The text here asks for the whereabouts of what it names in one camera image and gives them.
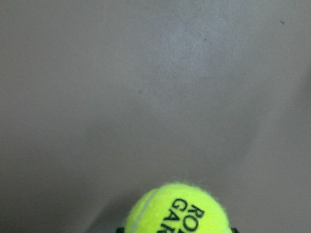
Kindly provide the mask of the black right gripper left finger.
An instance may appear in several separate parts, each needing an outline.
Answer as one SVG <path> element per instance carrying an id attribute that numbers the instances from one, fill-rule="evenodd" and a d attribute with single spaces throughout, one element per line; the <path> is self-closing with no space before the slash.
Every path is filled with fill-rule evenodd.
<path id="1" fill-rule="evenodd" d="M 119 227 L 116 229 L 116 233 L 124 233 L 124 232 L 125 232 L 124 227 Z"/>

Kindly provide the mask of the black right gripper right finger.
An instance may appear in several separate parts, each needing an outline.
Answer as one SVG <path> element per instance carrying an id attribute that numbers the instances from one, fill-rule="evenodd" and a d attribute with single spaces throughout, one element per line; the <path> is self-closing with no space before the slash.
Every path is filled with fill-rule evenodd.
<path id="1" fill-rule="evenodd" d="M 231 232 L 231 233 L 239 233 L 239 231 L 238 231 L 236 228 L 231 228 L 231 229 L 230 229 L 230 232 Z"/>

